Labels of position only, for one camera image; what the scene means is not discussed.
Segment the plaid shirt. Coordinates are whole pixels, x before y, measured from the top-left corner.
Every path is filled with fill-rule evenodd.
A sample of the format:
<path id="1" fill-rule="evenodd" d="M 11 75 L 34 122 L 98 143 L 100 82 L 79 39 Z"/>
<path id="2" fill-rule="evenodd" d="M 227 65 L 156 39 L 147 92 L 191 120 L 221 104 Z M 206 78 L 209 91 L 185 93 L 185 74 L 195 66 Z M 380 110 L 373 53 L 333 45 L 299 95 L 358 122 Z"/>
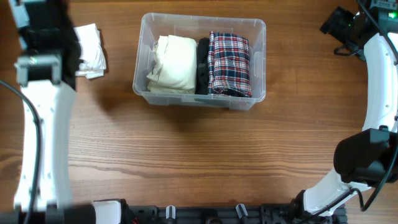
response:
<path id="1" fill-rule="evenodd" d="M 252 97 L 249 66 L 249 41 L 246 38 L 232 33 L 210 32 L 210 95 Z"/>

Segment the black garment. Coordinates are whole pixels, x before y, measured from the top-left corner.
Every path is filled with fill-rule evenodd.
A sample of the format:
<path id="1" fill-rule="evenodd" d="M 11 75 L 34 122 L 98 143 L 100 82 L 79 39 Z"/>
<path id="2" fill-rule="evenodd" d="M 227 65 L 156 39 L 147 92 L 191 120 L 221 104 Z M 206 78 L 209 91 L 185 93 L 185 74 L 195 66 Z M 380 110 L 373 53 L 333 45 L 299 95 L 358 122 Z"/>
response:
<path id="1" fill-rule="evenodd" d="M 208 71 L 208 51 L 209 51 L 210 39 L 204 37 L 199 40 L 197 46 L 197 80 L 196 80 L 196 95 L 207 95 L 208 94 L 208 82 L 209 82 L 209 71 Z"/>

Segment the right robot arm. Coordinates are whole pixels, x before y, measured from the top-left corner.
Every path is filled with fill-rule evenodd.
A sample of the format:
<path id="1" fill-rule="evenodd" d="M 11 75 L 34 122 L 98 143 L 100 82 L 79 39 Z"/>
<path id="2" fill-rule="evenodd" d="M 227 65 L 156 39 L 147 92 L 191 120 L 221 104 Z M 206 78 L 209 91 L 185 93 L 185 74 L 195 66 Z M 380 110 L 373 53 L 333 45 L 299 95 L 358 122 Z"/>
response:
<path id="1" fill-rule="evenodd" d="M 366 62 L 368 96 L 362 131 L 340 141 L 333 168 L 291 201 L 287 220 L 323 221 L 357 195 L 362 212 L 397 181 L 397 1 L 358 1 L 358 13 L 337 7 L 320 31 L 341 42 L 333 53 Z"/>

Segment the cream cloth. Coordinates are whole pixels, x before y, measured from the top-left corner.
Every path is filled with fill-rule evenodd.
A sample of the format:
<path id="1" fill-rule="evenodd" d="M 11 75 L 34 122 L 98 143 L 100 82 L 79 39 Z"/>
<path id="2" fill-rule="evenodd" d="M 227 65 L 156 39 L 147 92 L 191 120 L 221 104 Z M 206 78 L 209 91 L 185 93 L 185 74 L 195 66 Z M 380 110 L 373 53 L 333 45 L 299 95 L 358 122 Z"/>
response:
<path id="1" fill-rule="evenodd" d="M 147 89 L 154 93 L 194 94 L 197 76 L 197 42 L 176 35 L 161 35 L 154 47 L 154 69 Z"/>

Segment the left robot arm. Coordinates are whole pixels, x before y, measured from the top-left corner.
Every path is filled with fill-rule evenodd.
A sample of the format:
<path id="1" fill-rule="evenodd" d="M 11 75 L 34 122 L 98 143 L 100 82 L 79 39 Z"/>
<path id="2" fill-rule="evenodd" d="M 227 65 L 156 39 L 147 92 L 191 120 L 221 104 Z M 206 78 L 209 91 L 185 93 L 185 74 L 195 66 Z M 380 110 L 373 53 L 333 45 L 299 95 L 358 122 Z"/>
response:
<path id="1" fill-rule="evenodd" d="M 85 61 L 103 62 L 94 24 L 75 27 L 66 1 L 11 1 L 22 53 L 17 87 L 24 104 L 22 170 L 14 209 L 2 223 L 121 223 L 118 200 L 72 203 L 68 174 L 69 122 L 75 75 Z"/>

